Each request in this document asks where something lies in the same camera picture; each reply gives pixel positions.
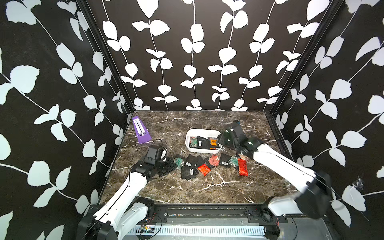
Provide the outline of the orange label tea bag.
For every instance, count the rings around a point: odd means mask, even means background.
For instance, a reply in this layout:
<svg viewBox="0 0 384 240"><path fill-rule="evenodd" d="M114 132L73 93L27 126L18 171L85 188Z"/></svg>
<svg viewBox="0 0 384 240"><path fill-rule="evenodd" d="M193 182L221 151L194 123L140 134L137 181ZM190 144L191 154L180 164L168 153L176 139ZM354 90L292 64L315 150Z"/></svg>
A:
<svg viewBox="0 0 384 240"><path fill-rule="evenodd" d="M218 148L217 138L209 137L208 140L210 141L210 150L216 150Z"/></svg>

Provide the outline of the shiny red tea bag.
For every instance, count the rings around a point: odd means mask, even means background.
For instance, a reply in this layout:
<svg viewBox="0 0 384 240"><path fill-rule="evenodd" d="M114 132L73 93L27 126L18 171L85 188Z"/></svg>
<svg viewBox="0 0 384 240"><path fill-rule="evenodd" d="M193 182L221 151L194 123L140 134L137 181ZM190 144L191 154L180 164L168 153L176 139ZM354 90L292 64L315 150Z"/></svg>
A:
<svg viewBox="0 0 384 240"><path fill-rule="evenodd" d="M243 159L238 159L238 165L239 165L239 175L240 176L248 176L248 167L247 167L247 161Z"/></svg>

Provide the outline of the black green tea bag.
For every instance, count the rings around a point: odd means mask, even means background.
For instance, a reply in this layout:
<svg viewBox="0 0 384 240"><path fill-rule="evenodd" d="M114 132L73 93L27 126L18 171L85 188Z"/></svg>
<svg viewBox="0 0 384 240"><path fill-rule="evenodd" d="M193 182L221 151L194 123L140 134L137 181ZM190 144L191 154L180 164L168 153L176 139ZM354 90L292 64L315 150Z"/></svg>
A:
<svg viewBox="0 0 384 240"><path fill-rule="evenodd" d="M198 138L190 137L190 148L197 148L198 146Z"/></svg>

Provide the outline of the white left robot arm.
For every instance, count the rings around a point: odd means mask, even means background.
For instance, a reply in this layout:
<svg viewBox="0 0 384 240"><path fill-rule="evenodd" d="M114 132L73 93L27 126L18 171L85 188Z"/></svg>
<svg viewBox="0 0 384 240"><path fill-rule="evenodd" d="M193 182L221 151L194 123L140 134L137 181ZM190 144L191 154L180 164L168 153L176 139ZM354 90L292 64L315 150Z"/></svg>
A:
<svg viewBox="0 0 384 240"><path fill-rule="evenodd" d="M131 169L128 178L113 197L97 212L79 222L77 240L121 240L144 220L154 202L141 198L134 201L150 179L165 176L175 170L177 164L167 157L167 149L150 146Z"/></svg>

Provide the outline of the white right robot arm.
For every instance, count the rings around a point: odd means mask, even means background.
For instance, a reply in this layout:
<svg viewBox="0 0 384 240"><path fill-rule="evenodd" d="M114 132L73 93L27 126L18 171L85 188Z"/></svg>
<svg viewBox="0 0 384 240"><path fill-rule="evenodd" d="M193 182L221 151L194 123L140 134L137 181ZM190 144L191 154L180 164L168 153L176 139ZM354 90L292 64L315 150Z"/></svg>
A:
<svg viewBox="0 0 384 240"><path fill-rule="evenodd" d="M238 121L225 126L218 136L218 142L266 166L296 188L293 194L272 197L266 201L268 214L305 215L311 219L319 219L326 214L333 197L331 177L328 174L316 173L291 161L259 138L248 138Z"/></svg>

